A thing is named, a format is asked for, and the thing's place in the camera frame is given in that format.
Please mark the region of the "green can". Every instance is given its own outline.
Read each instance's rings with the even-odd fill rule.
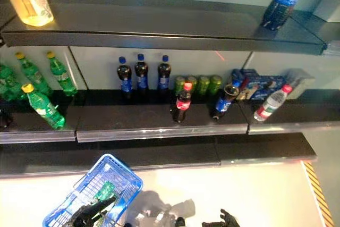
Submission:
[[[213,75],[210,78],[210,84],[208,87],[208,92],[210,95],[215,95],[219,88],[221,87],[222,84],[222,77],[220,77],[219,75]]]
[[[197,78],[193,75],[189,75],[187,76],[186,81],[192,84],[191,92],[194,93],[197,85]]]
[[[201,75],[198,78],[198,84],[196,92],[199,96],[204,96],[207,93],[208,87],[210,84],[210,79],[204,75]]]
[[[183,86],[185,84],[185,78],[182,76],[178,76],[175,79],[175,95],[177,96],[182,90],[183,90]]]

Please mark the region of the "green soda bottle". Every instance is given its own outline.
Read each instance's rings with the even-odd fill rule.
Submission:
[[[46,55],[50,60],[52,74],[57,79],[66,96],[74,96],[77,94],[78,91],[71,81],[64,65],[58,59],[56,59],[53,52],[48,52]]]
[[[51,125],[54,129],[64,126],[65,118],[60,115],[45,94],[35,91],[31,83],[26,83],[21,88],[24,93],[27,94],[28,100],[33,109],[42,118],[44,118],[49,125]]]
[[[7,86],[8,90],[14,95],[14,99],[27,99],[21,90],[21,84],[17,82],[14,72],[5,65],[0,65],[0,82]]]
[[[16,53],[15,55],[21,62],[23,73],[33,83],[33,86],[45,95],[50,96],[53,93],[53,90],[48,86],[37,66],[26,59],[23,53]]]

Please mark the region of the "yellow and black warning tape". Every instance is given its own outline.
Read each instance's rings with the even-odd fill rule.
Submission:
[[[325,200],[325,196],[322,193],[322,189],[320,187],[319,180],[317,178],[317,175],[315,174],[314,168],[311,163],[309,162],[303,162],[307,175],[309,177],[312,189],[315,194],[315,198],[318,202],[321,214],[324,218],[324,223],[326,227],[334,227],[334,222],[332,220],[332,216],[330,214],[328,205]]]

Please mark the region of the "red bottle cap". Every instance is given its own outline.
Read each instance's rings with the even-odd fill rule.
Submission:
[[[283,85],[282,86],[282,91],[284,92],[284,93],[291,93],[292,92],[292,90],[293,90],[293,87],[292,86],[290,86],[290,85]]]
[[[186,83],[184,84],[184,90],[189,91],[189,90],[191,90],[191,88],[192,88],[192,83],[186,82]]]

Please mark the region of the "yellow bottle cap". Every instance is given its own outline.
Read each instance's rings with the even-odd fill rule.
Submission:
[[[21,87],[21,89],[24,93],[31,93],[32,91],[34,91],[34,87],[31,83],[26,83]]]
[[[21,53],[21,52],[17,52],[15,55],[16,55],[16,58],[18,60],[21,60],[22,58],[25,58],[25,55],[23,53]]]
[[[47,55],[48,58],[54,58],[55,57],[54,52],[47,52],[46,55]]]

